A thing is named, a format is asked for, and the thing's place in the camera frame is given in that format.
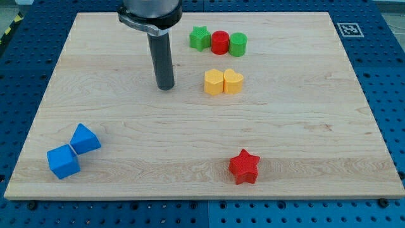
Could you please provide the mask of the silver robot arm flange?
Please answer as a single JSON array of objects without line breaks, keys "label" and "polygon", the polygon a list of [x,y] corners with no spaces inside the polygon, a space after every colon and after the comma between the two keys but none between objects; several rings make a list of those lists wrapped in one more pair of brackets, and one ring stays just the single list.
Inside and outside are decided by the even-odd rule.
[{"label": "silver robot arm flange", "polygon": [[123,0],[117,13],[131,29],[159,37],[180,21],[182,0]]}]

